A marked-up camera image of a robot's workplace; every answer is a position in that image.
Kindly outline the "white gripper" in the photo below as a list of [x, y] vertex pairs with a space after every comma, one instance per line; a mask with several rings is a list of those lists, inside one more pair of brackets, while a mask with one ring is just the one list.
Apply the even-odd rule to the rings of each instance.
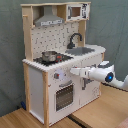
[[74, 75], [80, 75], [82, 78], [89, 79], [89, 73], [91, 70], [92, 70], [91, 67], [71, 68], [70, 72]]

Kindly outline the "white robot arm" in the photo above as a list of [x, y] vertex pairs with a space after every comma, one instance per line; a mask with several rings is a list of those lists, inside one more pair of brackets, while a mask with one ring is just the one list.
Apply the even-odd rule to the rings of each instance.
[[128, 75], [125, 77], [124, 81], [117, 80], [114, 66], [109, 65], [108, 61], [103, 61], [98, 66], [73, 67], [70, 72], [79, 77], [106, 83], [128, 92]]

